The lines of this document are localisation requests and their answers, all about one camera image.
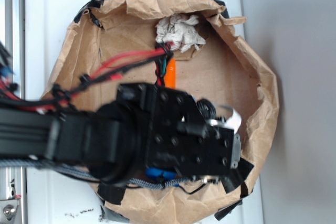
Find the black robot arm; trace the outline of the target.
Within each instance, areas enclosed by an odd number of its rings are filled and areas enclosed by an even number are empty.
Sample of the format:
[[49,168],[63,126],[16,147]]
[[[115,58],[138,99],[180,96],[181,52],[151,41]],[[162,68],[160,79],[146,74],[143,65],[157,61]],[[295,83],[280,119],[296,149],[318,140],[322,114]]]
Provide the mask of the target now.
[[122,84],[116,100],[95,113],[1,108],[1,165],[81,166],[82,179],[112,185],[134,182],[149,168],[222,179],[239,167],[237,131],[207,100],[149,83]]

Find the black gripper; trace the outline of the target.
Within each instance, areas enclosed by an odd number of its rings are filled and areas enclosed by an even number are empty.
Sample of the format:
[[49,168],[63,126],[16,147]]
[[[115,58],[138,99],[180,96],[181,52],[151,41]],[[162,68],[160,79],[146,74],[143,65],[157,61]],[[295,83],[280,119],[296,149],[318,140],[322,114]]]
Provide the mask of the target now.
[[240,114],[223,106],[230,117],[210,114],[207,100],[196,102],[186,92],[149,83],[127,83],[118,88],[117,102],[132,112],[146,141],[144,164],[173,170],[183,177],[212,179],[238,168]]

